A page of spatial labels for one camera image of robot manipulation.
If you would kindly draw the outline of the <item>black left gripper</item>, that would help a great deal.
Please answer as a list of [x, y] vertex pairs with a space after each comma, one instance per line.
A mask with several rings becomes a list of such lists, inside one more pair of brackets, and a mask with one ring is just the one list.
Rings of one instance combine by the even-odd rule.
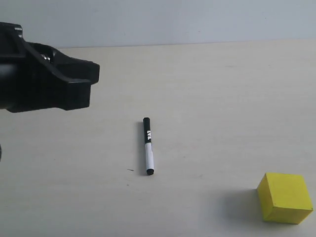
[[21, 25], [0, 24], [0, 108], [12, 113], [89, 107], [100, 65], [23, 39]]

